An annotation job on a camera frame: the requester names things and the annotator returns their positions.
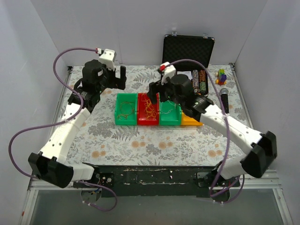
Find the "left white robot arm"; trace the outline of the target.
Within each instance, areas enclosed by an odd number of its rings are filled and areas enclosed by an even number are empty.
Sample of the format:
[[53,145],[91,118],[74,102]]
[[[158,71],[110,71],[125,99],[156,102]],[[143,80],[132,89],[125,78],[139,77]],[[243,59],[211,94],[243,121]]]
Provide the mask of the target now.
[[106,64],[98,60],[86,62],[82,69],[82,77],[74,90],[78,97],[71,94],[59,125],[48,142],[38,153],[31,153],[28,162],[33,174],[40,180],[57,187],[65,188],[70,182],[83,180],[88,187],[96,187],[100,176],[94,167],[86,163],[66,165],[66,159],[78,131],[89,118],[100,101],[100,95],[107,88],[124,90],[126,87],[126,67],[120,67],[120,77],[116,70],[109,70]]

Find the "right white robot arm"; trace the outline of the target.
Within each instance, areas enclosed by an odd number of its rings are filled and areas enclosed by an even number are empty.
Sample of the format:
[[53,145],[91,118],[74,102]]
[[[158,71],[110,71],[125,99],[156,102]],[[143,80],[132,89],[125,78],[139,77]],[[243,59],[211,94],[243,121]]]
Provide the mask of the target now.
[[168,77],[164,83],[161,80],[150,83],[147,95],[154,104],[157,96],[160,96],[162,102],[170,100],[180,105],[188,117],[230,138],[243,151],[241,157],[227,159],[224,166],[219,166],[212,172],[213,183],[217,186],[223,186],[230,178],[243,174],[262,177],[278,155],[274,133],[268,131],[263,134],[231,116],[224,116],[212,100],[194,93],[191,81],[186,75]]

